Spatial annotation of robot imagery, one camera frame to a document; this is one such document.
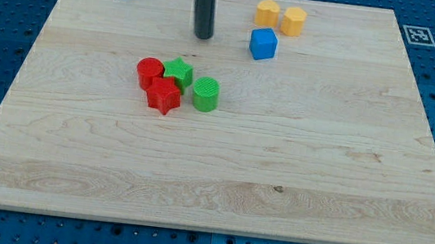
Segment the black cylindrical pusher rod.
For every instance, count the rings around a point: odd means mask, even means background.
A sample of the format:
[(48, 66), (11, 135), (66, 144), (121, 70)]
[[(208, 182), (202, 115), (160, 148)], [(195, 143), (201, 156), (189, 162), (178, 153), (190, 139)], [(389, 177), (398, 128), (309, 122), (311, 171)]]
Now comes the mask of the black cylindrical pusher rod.
[(194, 33), (201, 40), (210, 39), (215, 28), (215, 0), (194, 0)]

